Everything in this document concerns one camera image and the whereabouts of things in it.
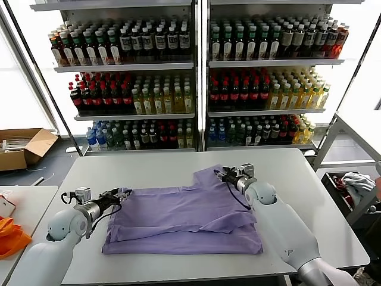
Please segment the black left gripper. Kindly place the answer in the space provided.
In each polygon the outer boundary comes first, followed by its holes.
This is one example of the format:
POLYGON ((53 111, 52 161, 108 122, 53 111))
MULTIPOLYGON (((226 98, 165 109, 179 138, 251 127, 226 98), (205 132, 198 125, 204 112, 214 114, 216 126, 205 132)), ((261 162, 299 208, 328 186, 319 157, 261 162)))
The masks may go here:
POLYGON ((114 188, 111 194, 100 195, 97 199, 97 205, 100 211, 106 211, 111 206, 119 205, 133 192, 130 188, 114 188))

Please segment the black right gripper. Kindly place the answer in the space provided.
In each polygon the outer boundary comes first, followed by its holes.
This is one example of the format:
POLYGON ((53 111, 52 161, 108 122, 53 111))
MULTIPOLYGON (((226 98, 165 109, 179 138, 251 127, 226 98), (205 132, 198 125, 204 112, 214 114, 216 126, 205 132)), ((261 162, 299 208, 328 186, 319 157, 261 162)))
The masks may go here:
POLYGON ((223 170, 214 169, 214 174, 220 181, 230 183, 234 187, 237 187, 238 181, 243 178, 241 171, 236 167, 223 166, 223 170))

